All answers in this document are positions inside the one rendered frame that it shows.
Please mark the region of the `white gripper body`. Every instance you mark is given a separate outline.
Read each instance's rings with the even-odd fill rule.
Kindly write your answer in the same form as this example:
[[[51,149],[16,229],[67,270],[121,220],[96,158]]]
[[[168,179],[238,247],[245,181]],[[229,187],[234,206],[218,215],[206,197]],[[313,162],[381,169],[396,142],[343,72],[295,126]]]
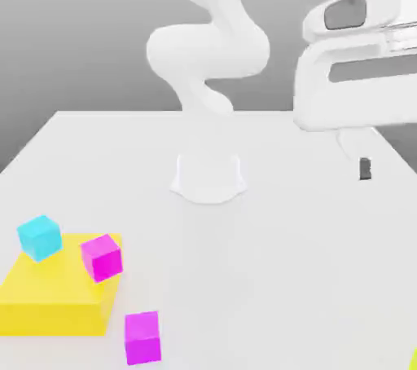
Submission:
[[[294,122],[306,131],[417,122],[417,73],[333,83],[334,63],[389,57],[383,36],[330,37],[305,49],[294,81]]]

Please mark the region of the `large yellow box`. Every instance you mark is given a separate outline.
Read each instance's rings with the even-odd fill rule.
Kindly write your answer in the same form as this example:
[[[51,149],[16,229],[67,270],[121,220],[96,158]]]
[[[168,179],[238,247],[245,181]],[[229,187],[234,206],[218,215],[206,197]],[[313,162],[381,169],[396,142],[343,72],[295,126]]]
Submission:
[[[95,283],[80,244],[94,233],[64,233],[63,248],[42,262],[21,253],[0,284],[0,336],[103,336],[120,276]]]

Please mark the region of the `small cyan cube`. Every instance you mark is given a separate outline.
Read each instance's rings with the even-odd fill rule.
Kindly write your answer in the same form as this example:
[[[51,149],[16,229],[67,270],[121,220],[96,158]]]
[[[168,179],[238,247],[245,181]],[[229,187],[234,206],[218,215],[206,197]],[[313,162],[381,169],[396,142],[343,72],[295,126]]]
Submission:
[[[35,262],[41,262],[63,248],[59,225],[41,215],[17,227],[22,250]]]

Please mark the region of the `small magenta cube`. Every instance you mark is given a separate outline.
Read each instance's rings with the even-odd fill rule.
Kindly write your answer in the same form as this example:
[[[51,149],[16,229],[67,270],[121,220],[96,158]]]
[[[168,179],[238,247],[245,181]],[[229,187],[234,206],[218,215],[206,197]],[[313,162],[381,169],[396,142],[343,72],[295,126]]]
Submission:
[[[105,234],[80,245],[84,267],[95,283],[123,272],[121,247]]]
[[[125,316],[125,356],[129,366],[161,361],[157,311]]]

